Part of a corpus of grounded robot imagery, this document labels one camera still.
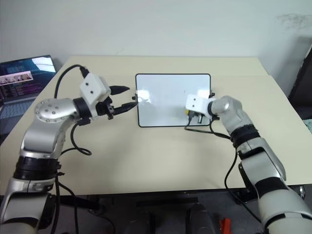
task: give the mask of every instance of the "white wall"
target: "white wall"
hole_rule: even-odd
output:
[[[311,44],[312,0],[0,0],[0,61],[257,56],[288,94]]]

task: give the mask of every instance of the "red object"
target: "red object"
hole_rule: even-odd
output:
[[[222,234],[231,234],[231,220],[229,218],[225,218],[220,221]]]

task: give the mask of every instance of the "laptop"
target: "laptop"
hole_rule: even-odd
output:
[[[50,55],[0,63],[0,145],[55,74]]]

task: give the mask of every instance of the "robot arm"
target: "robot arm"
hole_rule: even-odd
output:
[[[34,120],[24,135],[16,170],[1,204],[1,234],[33,234],[51,223],[55,198],[48,192],[60,169],[58,158],[67,129],[75,123],[90,123],[89,118],[107,115],[112,119],[132,109],[135,102],[118,108],[110,105],[110,94],[128,89],[108,86],[103,78],[88,73],[80,85],[81,97],[52,98],[36,105]]]
[[[312,212],[286,183],[282,163],[261,138],[241,103],[229,96],[205,99],[189,95],[186,109],[218,116],[235,147],[241,163],[239,171],[246,186],[258,195],[260,219],[270,234],[308,234],[312,232]]]

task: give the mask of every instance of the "power cord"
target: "power cord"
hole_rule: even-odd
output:
[[[221,137],[221,138],[225,138],[225,139],[230,139],[229,136],[223,134],[223,133],[216,133],[213,129],[212,129],[212,123],[217,120],[217,118],[213,118],[211,120],[211,122],[209,123],[209,128],[210,128],[210,132],[209,131],[204,131],[204,130],[200,130],[200,129],[194,129],[194,128],[189,128],[190,124],[191,124],[191,120],[193,117],[189,117],[189,122],[186,126],[184,126],[184,129],[187,131],[191,131],[191,132],[197,132],[197,133],[207,133],[207,134],[214,134],[217,137]]]
[[[72,70],[72,69],[75,68],[75,67],[79,67],[79,69],[80,69],[80,71],[81,71],[81,73],[82,73],[82,76],[83,76],[84,78],[88,75],[89,71],[88,71],[88,69],[86,69],[84,66],[81,66],[81,65],[79,65],[79,64],[74,64],[74,65],[68,67],[65,71],[62,72],[62,74],[61,74],[61,75],[59,76],[59,78],[58,78],[57,84],[56,84],[56,86],[55,86],[54,98],[57,98],[57,97],[58,97],[59,85],[60,85],[60,82],[62,81],[64,75],[66,75],[66,73],[68,73],[70,70]]]
[[[81,73],[82,73],[82,76],[85,78],[88,74],[89,74],[89,71],[88,69],[86,69],[85,67],[79,65],[79,64],[75,64],[75,65],[72,65],[70,67],[68,67],[64,72],[62,72],[62,74],[59,76],[58,78],[58,81],[57,81],[57,84],[55,86],[55,92],[54,92],[54,98],[57,98],[58,97],[58,91],[59,91],[59,85],[60,85],[60,82],[62,81],[63,77],[66,75],[66,73],[68,73],[70,70],[72,70],[73,68],[75,67],[79,67]],[[68,152],[68,151],[71,151],[71,150],[77,150],[79,151],[80,153],[84,154],[84,155],[88,155],[90,156],[92,154],[92,152],[88,149],[84,149],[84,148],[81,148],[79,146],[77,146],[76,142],[75,142],[75,139],[74,139],[74,132],[75,132],[75,129],[80,126],[80,125],[84,125],[84,124],[87,124],[88,121],[87,120],[81,120],[79,121],[78,123],[76,123],[73,127],[72,127],[72,130],[70,132],[70,140],[71,140],[71,143],[72,145],[74,146],[73,148],[69,148],[69,149],[66,149],[64,151],[61,152],[60,155]],[[52,229],[51,229],[51,234],[54,234],[55,231],[56,231],[56,227],[58,225],[58,220],[59,220],[59,207],[60,207],[60,193],[59,193],[59,187],[62,187],[64,188],[65,190],[67,190],[74,198],[74,215],[75,215],[75,228],[76,228],[76,233],[78,234],[79,233],[79,229],[78,229],[78,214],[77,214],[77,205],[76,205],[76,196],[75,194],[73,193],[73,191],[71,191],[68,187],[66,187],[65,185],[61,184],[59,182],[59,176],[60,175],[63,175],[63,173],[57,173],[56,177],[55,177],[55,189],[56,189],[56,210],[55,210],[55,216],[54,216],[54,221],[53,221],[53,225],[52,225]]]
[[[226,190],[230,193],[230,195],[236,199],[240,204],[242,204],[242,206],[259,222],[261,223],[261,220],[248,208],[248,206],[241,200],[239,199],[238,196],[236,196],[228,187],[228,184],[227,184],[227,180],[228,180],[228,177],[233,169],[233,167],[235,166],[236,164],[236,161],[237,161],[237,152],[235,153],[235,158],[234,158],[234,161],[229,169],[229,171],[226,173],[226,176],[224,178],[224,186],[226,188]]]
[[[77,211],[76,195],[74,194],[74,192],[71,189],[69,189],[68,187],[66,187],[65,185],[63,185],[60,182],[59,182],[59,186],[61,188],[65,189],[66,191],[68,191],[71,194],[71,196],[73,197],[73,200],[74,200],[75,231],[76,231],[76,234],[79,234],[78,211]]]
[[[59,177],[58,175],[55,177],[55,190],[57,194],[57,200],[56,200],[56,208],[55,208],[55,215],[54,215],[54,221],[51,229],[51,234],[55,233],[55,230],[58,225],[59,220],[59,206],[60,206],[60,194],[59,194]]]
[[[184,126],[184,129],[185,129],[185,130],[187,130],[187,131],[192,131],[192,132],[197,132],[197,133],[214,134],[214,135],[217,136],[217,137],[221,137],[221,138],[225,138],[225,139],[229,139],[229,140],[231,139],[228,135],[225,135],[225,134],[223,134],[223,133],[217,133],[217,132],[215,132],[215,131],[213,130],[213,128],[212,128],[212,123],[213,123],[215,120],[218,119],[218,118],[215,118],[215,117],[213,117],[213,119],[211,120],[211,122],[210,122],[210,124],[209,124],[210,132],[209,132],[209,131],[199,130],[199,129],[191,129],[191,128],[188,128],[188,127],[190,126],[190,124],[191,124],[191,120],[192,120],[193,116],[194,116],[193,113],[191,113],[191,114],[189,115],[189,122],[188,122],[188,124],[187,124],[186,126]],[[241,199],[239,199],[238,196],[236,196],[236,195],[229,189],[229,187],[228,187],[228,185],[227,185],[228,177],[229,177],[229,175],[230,175],[230,173],[231,173],[233,167],[235,166],[236,161],[237,161],[237,152],[235,152],[234,161],[233,161],[233,163],[232,163],[232,165],[231,165],[229,171],[227,172],[227,174],[226,174],[226,176],[225,176],[225,178],[224,178],[224,185],[225,185],[225,188],[226,188],[227,192],[229,192],[229,194],[230,194],[234,199],[236,199],[236,200],[237,200],[237,201],[238,201],[238,202],[239,202],[239,203],[240,203],[240,204],[241,204],[241,205],[258,221],[258,222],[261,223],[261,220],[248,208],[248,206],[247,206]]]

